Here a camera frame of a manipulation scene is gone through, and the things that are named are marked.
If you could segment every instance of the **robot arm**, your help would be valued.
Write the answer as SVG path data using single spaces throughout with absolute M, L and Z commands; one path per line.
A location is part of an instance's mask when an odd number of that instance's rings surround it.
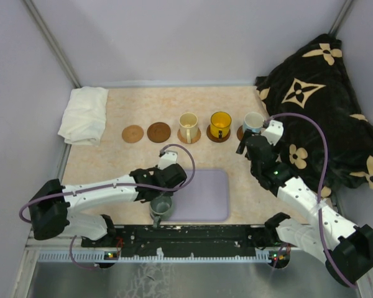
M 136 184 L 171 189 L 186 179 L 186 173 L 177 164 L 177 153 L 166 151 L 156 167 L 137 169 L 116 179 L 65 186 L 61 186 L 57 179 L 50 180 L 31 201 L 49 194 L 63 195 L 29 207 L 34 237 L 36 240 L 45 240 L 58 235 L 78 235 L 99 240 L 113 231 L 112 220 L 107 215 L 83 214 L 82 210 L 112 202 L 149 202 L 159 196 L 172 195 L 173 192 Z
M 322 209 L 324 236 L 330 255 L 343 275 L 355 283 L 373 268 L 373 229 L 368 225 L 358 227 L 324 201 L 317 203 L 316 194 L 305 185 L 302 178 L 287 164 L 277 161 L 277 154 L 273 150 L 282 134 L 282 123 L 271 120 L 262 134 L 247 130 L 236 153 L 243 154 L 246 147 L 246 158 L 251 161 L 251 174 L 264 189 L 270 190 L 302 214 L 309 225 L 302 225 L 280 213 L 269 219 L 265 226 L 271 230 L 275 242 L 291 243 L 311 254 L 325 264 L 338 282 L 344 284 L 323 251 L 318 225 L 318 211 Z

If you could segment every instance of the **light blue mug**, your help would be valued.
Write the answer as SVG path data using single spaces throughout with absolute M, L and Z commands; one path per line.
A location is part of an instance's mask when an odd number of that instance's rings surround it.
M 244 116 L 243 120 L 243 133 L 246 129 L 251 130 L 254 133 L 259 133 L 261 131 L 261 127 L 264 124 L 264 117 L 257 112 L 250 112 Z

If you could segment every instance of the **black plush fabric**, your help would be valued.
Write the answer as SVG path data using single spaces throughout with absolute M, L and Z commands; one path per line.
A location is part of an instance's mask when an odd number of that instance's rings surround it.
M 341 41 L 320 35 L 288 57 L 268 76 L 256 79 L 259 96 L 269 115 L 306 115 L 323 129 L 329 163 L 325 186 L 373 189 L 373 126 L 362 115 L 348 78 Z M 291 164 L 311 189 L 317 189 L 323 166 L 323 145 L 309 122 L 280 119 L 285 132 L 280 157 Z

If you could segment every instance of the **gray mug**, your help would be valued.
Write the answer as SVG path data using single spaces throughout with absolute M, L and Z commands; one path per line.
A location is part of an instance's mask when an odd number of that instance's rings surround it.
M 168 220 L 174 210 L 174 203 L 171 197 L 157 197 L 149 204 L 149 214 L 154 220 L 154 228 L 160 225 L 162 220 Z
M 243 120 L 243 133 L 246 131 L 246 129 L 249 129 L 254 133 L 259 133 L 263 124 L 264 117 L 260 113 L 247 113 Z

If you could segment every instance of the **purple tray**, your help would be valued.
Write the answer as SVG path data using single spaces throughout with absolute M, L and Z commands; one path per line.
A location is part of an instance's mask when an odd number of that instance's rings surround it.
M 192 171 L 185 171 L 188 178 Z M 168 222 L 224 222 L 229 217 L 228 175 L 221 169 L 197 169 L 191 184 L 173 195 Z

